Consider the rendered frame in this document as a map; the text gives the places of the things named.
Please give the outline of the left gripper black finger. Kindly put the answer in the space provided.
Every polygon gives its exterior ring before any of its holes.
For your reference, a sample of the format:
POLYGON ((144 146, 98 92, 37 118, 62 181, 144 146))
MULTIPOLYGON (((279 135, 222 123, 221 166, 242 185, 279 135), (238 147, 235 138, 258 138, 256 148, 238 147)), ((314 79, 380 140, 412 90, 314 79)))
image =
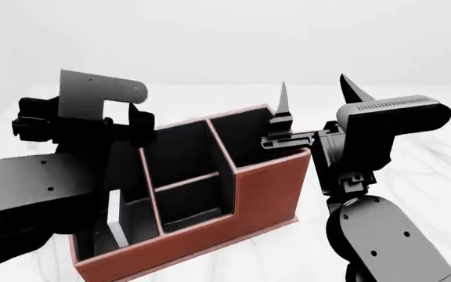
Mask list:
POLYGON ((130 103, 128 122, 129 138, 134 147, 145 147, 156 140, 154 114, 140 111, 133 103, 130 103))

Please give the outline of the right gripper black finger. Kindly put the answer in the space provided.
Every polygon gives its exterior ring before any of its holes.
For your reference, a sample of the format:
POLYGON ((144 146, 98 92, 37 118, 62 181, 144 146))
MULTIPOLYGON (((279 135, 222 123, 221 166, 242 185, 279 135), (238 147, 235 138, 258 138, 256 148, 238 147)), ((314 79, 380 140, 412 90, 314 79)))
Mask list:
POLYGON ((280 136, 291 133, 293 117, 290 113, 287 87, 285 81, 282 82, 280 91, 280 101, 277 110, 269 120, 268 136, 280 136))
POLYGON ((373 97, 365 93, 345 74, 339 77, 341 91, 346 103, 361 103, 373 100, 373 97))

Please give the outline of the white grey book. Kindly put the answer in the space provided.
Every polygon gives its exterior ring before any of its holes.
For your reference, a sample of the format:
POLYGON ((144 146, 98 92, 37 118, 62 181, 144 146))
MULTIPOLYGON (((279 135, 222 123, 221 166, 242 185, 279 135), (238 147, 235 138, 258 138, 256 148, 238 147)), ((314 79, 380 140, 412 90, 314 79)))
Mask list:
POLYGON ((126 248, 159 236, 152 201, 127 203, 120 190, 109 193, 106 224, 119 248, 126 248))

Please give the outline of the red-brown leather desk caddy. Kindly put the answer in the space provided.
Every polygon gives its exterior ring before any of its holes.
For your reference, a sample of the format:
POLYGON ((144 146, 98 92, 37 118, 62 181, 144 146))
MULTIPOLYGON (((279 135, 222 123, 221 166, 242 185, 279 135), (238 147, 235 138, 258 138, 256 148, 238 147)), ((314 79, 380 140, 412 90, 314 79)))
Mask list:
POLYGON ((101 213, 70 237, 85 282, 128 282, 297 221, 311 154, 265 150, 267 105, 161 126, 136 149, 113 145, 106 184, 121 192, 120 248, 101 213))

